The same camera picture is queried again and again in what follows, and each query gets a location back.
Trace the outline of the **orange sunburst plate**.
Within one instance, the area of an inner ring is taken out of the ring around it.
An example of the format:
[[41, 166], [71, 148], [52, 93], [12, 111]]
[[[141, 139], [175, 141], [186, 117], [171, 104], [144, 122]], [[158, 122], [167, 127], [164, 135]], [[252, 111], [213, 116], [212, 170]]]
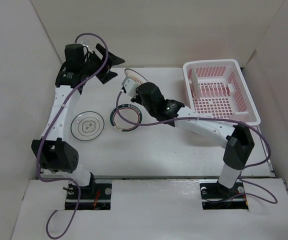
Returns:
[[191, 86], [194, 92], [194, 96], [199, 99], [200, 98], [200, 88], [199, 88], [199, 81], [198, 75], [195, 68], [191, 69]]
[[138, 73], [134, 69], [125, 68], [124, 74], [126, 77], [131, 78], [134, 82], [136, 82], [140, 85], [148, 82], [148, 80], [143, 75], [141, 75], [140, 73]]

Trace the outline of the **white plate green rim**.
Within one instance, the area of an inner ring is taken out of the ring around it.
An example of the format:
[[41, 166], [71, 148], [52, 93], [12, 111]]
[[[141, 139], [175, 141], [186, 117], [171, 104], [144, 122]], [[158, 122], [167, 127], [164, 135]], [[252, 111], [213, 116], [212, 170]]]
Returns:
[[133, 104], [121, 104], [114, 108], [109, 116], [109, 123], [114, 130], [121, 133], [129, 133], [136, 130], [143, 120], [141, 110]]

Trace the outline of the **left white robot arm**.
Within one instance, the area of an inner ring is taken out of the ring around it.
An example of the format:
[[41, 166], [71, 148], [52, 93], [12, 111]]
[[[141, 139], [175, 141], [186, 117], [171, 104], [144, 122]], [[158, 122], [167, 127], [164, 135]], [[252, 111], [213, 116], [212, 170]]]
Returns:
[[80, 43], [65, 46], [65, 61], [55, 80], [55, 96], [47, 125], [41, 137], [31, 143], [37, 172], [48, 170], [61, 179], [75, 181], [79, 185], [78, 192], [86, 199], [95, 195], [94, 176], [79, 164], [78, 151], [68, 143], [74, 109], [83, 91], [81, 83], [97, 77], [105, 84], [117, 76], [111, 68], [125, 63], [101, 44], [95, 48], [101, 56]]

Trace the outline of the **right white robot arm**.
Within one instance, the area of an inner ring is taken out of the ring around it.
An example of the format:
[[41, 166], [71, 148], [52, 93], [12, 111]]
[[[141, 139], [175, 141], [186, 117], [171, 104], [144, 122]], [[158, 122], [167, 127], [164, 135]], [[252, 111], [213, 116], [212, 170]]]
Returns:
[[255, 146], [250, 129], [246, 125], [226, 124], [214, 118], [203, 120], [182, 102], [164, 98], [158, 86], [152, 82], [135, 83], [129, 95], [133, 103], [143, 106], [159, 123], [208, 137], [222, 147], [224, 165], [215, 184], [215, 191], [221, 197], [227, 197], [233, 192], [233, 186]]

